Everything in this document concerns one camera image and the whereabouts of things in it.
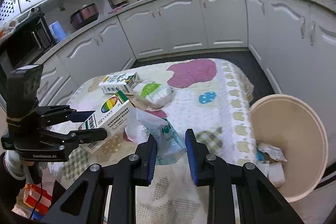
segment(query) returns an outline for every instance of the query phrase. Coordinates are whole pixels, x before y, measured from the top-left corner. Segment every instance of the oven handle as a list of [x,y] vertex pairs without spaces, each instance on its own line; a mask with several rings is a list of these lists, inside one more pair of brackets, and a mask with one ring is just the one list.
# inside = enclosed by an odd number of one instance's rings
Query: oven handle
[[35,39],[35,41],[37,43],[38,49],[40,50],[41,49],[41,44],[40,44],[39,40],[37,39],[36,33],[34,31],[31,32],[31,33],[33,34],[33,37],[34,37],[34,39]]

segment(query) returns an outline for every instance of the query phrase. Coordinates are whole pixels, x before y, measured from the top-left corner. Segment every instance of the barcode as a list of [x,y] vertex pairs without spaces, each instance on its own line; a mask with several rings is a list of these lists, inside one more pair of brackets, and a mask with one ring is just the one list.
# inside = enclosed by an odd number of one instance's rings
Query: barcode
[[93,149],[93,148],[97,145],[97,143],[99,143],[99,141],[97,141],[97,142],[92,142],[92,143],[90,143],[87,147],[90,148],[90,149]]

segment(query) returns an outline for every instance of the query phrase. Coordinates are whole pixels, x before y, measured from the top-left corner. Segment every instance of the red and white package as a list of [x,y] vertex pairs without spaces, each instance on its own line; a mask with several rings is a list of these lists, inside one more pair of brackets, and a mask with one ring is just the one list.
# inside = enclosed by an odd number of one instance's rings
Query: red and white package
[[[41,196],[41,187],[35,184],[29,184],[25,187],[25,192],[23,195],[23,202],[30,208],[34,208],[37,201]],[[36,207],[37,212],[45,215],[51,205],[51,195],[44,189],[42,189],[42,197],[39,204]]]

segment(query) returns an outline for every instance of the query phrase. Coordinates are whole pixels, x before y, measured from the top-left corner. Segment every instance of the plastic bag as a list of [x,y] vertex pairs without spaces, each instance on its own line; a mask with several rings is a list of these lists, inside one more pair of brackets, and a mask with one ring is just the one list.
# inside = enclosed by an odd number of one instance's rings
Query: plastic bag
[[154,81],[139,83],[133,89],[133,94],[140,101],[154,109],[168,104],[173,97],[172,89],[168,85],[158,84]]
[[176,133],[167,119],[130,108],[125,128],[127,137],[137,145],[146,142],[150,134],[157,141],[156,165],[176,163],[186,152],[184,140]]

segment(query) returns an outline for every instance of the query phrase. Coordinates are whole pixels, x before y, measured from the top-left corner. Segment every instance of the patterned tablecloth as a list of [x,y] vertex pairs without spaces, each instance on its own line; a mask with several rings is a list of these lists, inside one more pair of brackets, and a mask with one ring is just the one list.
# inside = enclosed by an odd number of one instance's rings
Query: patterned tablecloth
[[[255,140],[249,117],[253,86],[238,67],[226,60],[196,59],[127,70],[134,71],[142,80],[168,84],[174,95],[173,100],[159,110],[150,109],[130,96],[136,107],[161,118],[167,117],[181,138],[192,128],[199,142],[228,163],[243,165],[255,161]],[[103,77],[81,85],[68,104],[78,111],[95,110],[97,100],[109,97],[98,88]],[[66,134],[79,125],[65,122],[54,126],[53,131]],[[68,162],[49,163],[48,168],[68,188],[91,164],[117,163],[135,149],[136,145],[125,141],[123,132],[119,132],[94,154],[78,148],[71,153]],[[176,164],[156,166],[152,184],[136,189],[137,223],[203,224],[207,222],[207,208],[208,187],[195,187],[186,154]],[[235,208],[239,221],[236,198]]]

